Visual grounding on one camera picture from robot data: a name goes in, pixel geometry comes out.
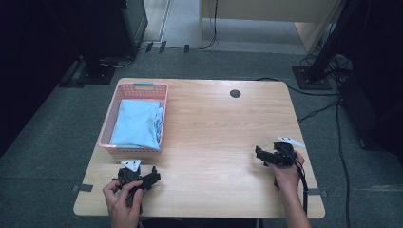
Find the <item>gray carpet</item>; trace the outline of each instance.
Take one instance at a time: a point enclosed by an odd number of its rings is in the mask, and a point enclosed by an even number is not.
[[[297,87],[291,66],[302,55],[166,49],[141,51],[116,70],[110,85],[56,87],[8,152],[0,159],[0,227],[108,227],[107,217],[73,213],[77,192],[118,80],[124,77],[256,80],[271,77]],[[336,97],[306,96],[290,90],[297,117],[320,109]],[[348,110],[339,108],[344,158],[351,182],[352,227],[401,227],[403,170],[395,155],[366,151]],[[338,153],[336,108],[300,125],[310,154],[326,216],[314,227],[346,227],[346,180]],[[203,219],[186,219],[193,227]],[[265,219],[265,227],[285,227]]]

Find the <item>light blue cloth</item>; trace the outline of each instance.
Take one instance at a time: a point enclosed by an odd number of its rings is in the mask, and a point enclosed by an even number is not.
[[[160,150],[162,123],[160,102],[122,99],[110,144]]]

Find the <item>plastic basket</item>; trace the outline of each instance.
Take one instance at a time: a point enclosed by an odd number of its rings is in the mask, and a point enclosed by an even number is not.
[[[168,84],[164,83],[118,83],[115,93],[110,102],[109,109],[106,113],[104,124],[98,138],[98,144],[105,148],[110,154],[137,153],[137,154],[159,154],[162,152],[163,142],[163,125],[166,113],[166,100],[168,95]],[[127,146],[120,147],[116,144],[110,144],[113,129],[118,118],[119,106],[122,99],[134,99],[145,101],[159,101],[163,106],[163,122],[161,126],[161,137],[159,141],[160,150],[148,147],[129,148]]]

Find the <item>desk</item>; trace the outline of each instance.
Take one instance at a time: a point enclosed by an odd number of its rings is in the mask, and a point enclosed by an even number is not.
[[[217,0],[200,0],[200,46],[202,18],[214,18]],[[329,22],[337,16],[341,0],[219,0],[217,18],[295,22],[307,52],[312,52]]]
[[[142,159],[142,173],[155,165],[162,179],[144,194],[143,217],[283,218],[272,171],[256,159],[255,146],[273,151],[277,136],[303,143],[286,84],[256,81],[123,79],[168,83],[163,152]],[[232,98],[230,91],[241,95]],[[306,162],[307,183],[317,188],[307,151],[296,147]],[[116,178],[120,160],[95,146],[79,192],[77,215],[107,216],[102,188]],[[308,217],[325,211],[320,196],[308,199]]]

